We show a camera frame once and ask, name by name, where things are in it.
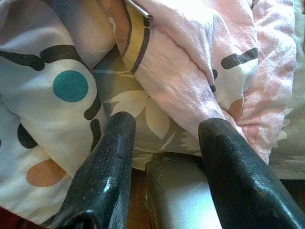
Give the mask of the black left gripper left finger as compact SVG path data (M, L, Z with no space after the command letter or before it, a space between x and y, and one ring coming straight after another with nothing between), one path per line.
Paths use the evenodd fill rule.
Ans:
M136 121L118 112L77 170L53 229L123 229L128 214Z

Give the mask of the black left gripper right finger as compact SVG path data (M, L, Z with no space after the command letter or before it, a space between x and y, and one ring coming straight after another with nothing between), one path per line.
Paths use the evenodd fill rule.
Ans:
M222 228L304 228L304 212L229 122L205 120L199 124L198 136Z

